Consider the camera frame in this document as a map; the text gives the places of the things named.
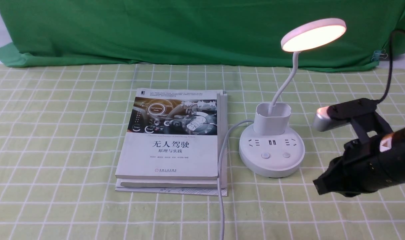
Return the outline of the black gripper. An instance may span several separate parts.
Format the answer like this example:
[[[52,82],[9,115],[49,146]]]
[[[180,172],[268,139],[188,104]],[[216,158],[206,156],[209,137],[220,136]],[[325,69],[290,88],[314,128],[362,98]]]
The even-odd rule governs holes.
[[[347,149],[313,184],[319,195],[346,197],[405,184],[405,128]]]

